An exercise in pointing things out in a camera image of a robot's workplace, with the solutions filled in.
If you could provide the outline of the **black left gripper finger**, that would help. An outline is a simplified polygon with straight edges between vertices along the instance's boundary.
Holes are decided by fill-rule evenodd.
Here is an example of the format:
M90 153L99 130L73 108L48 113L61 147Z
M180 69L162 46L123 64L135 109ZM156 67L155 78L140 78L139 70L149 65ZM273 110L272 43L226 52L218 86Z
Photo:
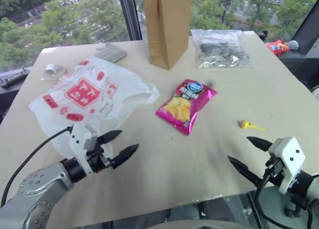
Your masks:
M97 137L96 142L99 145L107 144L107 143L111 142L112 140L114 140L121 133L122 133L122 130L119 130L119 129L109 131L109 132Z
M116 169L124 162L126 162L138 149L139 144L130 145L120 151L120 153L113 159L110 159L110 164L113 169Z

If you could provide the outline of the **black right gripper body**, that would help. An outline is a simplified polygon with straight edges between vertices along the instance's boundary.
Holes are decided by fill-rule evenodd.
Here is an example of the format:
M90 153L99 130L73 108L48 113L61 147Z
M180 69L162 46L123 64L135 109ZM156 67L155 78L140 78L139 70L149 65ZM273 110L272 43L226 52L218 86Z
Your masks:
M265 186L268 182L272 183L275 186L280 186L283 180L283 169L284 164L282 159L279 157L271 157L266 163L265 173L263 178L258 184L258 187Z

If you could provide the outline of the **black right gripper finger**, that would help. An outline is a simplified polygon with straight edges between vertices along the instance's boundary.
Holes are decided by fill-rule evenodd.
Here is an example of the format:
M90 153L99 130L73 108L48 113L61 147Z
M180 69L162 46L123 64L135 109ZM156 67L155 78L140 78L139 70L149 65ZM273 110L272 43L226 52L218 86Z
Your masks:
M244 163L242 163L238 159L235 159L231 156L227 156L227 158L242 176L244 176L247 180L249 180L254 186L257 187L259 185L261 179L256 174L251 172Z
M271 147L272 143L265 140L261 139L258 137L253 137L253 136L248 136L247 139L258 149L262 151L268 151L269 148Z

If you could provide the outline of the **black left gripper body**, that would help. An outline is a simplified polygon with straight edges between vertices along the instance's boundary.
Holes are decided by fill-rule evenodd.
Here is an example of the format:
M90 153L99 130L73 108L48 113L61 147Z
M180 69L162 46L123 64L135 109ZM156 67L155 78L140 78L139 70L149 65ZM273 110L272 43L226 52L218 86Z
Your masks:
M110 158L104 156L104 149L99 144L95 144L92 150L86 152L87 162L94 173L111 167Z

